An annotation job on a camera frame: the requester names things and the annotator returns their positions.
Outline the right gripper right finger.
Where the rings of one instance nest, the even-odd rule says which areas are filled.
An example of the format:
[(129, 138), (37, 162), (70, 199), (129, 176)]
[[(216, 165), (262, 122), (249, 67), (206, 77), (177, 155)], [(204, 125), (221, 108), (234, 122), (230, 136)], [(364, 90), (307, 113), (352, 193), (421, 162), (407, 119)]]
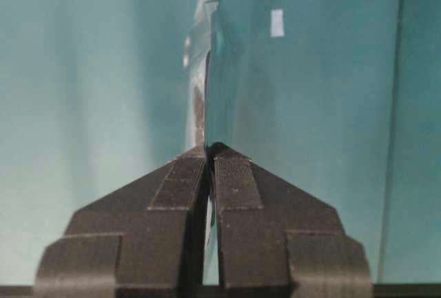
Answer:
[(223, 143), (214, 171), (226, 297), (370, 297), (365, 250), (336, 209)]

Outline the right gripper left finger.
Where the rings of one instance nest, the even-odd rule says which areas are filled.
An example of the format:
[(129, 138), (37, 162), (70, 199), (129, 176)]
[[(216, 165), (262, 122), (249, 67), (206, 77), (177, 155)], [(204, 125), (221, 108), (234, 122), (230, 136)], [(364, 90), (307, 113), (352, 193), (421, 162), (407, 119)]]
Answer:
[(203, 278), (200, 146), (77, 210), (42, 256), (35, 297), (188, 297)]

